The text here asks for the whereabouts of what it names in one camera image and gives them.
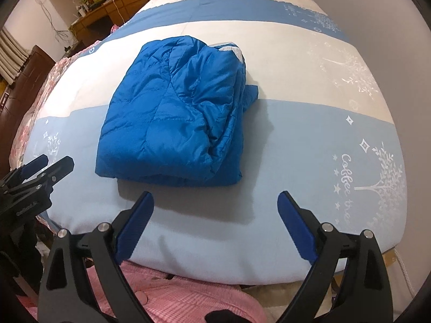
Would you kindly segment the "window with blind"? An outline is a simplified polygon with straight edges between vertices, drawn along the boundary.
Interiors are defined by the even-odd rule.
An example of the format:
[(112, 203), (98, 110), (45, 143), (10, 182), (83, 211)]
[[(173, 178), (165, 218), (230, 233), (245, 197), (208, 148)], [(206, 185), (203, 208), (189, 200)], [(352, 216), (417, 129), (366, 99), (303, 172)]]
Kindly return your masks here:
[(0, 34), (1, 77), (9, 86), (15, 82), (24, 64), (29, 59), (29, 53), (11, 35), (6, 28)]

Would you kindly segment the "pink checkered clothing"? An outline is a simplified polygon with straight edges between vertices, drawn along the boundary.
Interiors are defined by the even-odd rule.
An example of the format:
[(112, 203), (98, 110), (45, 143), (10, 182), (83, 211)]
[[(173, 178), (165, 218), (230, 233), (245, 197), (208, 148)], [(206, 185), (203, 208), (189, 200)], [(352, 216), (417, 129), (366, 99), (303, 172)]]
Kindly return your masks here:
[[(266, 322), (263, 307), (238, 287), (195, 281), (181, 276), (168, 278), (165, 272), (130, 261), (120, 269), (131, 291), (154, 322)], [(38, 322), (119, 322), (94, 267), (87, 269), (97, 307), (65, 297), (42, 298), (39, 305), (20, 297)]]

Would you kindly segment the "blue puffer jacket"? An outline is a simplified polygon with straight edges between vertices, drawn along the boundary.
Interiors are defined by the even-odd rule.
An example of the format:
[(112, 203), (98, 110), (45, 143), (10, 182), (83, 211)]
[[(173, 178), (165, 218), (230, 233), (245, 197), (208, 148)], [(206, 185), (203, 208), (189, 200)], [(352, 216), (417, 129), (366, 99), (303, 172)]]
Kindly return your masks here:
[(243, 116), (258, 96), (232, 42), (209, 45), (190, 36), (148, 42), (110, 101), (95, 172), (172, 187), (236, 184)]

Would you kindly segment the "wooden desk with shelf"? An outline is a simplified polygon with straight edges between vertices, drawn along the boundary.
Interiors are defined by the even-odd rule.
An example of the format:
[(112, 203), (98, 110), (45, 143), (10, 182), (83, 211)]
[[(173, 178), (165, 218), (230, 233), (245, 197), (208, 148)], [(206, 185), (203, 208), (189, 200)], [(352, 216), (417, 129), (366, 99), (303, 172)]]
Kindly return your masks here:
[(89, 45), (129, 19), (123, 0), (49, 0), (72, 36)]

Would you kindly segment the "cardboard box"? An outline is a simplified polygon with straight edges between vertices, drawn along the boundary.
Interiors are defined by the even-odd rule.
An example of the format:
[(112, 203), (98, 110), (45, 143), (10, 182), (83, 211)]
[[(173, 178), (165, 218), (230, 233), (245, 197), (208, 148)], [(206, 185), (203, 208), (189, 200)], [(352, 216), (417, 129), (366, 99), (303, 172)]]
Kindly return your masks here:
[(395, 249), (390, 249), (382, 254), (384, 264), (388, 268), (397, 261), (397, 256), (395, 254)]

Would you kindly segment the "blue and white bedspread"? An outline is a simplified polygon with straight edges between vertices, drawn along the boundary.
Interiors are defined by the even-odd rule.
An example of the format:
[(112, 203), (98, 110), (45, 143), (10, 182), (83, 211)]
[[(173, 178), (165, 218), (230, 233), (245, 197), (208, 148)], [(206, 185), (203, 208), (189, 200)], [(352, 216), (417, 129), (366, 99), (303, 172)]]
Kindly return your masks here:
[[(259, 88), (244, 117), (242, 179), (179, 188), (97, 176), (96, 149), (116, 87), (144, 44), (183, 35), (236, 44), (247, 81)], [(389, 108), (357, 49), (312, 0), (150, 0), (59, 79), (23, 159), (39, 155), (75, 162), (54, 188), (49, 223), (88, 232), (149, 191), (155, 210), (131, 260), (192, 279), (303, 279), (309, 263), (277, 211), (283, 191), (339, 231), (373, 231), (382, 251), (405, 229), (406, 177)]]

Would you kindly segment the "dark brown cabinet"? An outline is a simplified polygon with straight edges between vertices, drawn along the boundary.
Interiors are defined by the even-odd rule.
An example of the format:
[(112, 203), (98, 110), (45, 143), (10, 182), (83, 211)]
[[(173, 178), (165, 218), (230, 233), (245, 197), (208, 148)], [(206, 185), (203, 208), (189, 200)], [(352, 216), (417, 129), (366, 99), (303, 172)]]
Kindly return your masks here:
[(19, 124), (54, 65), (52, 57), (34, 45), (12, 88), (7, 88), (1, 97), (1, 177), (10, 170), (9, 154)]

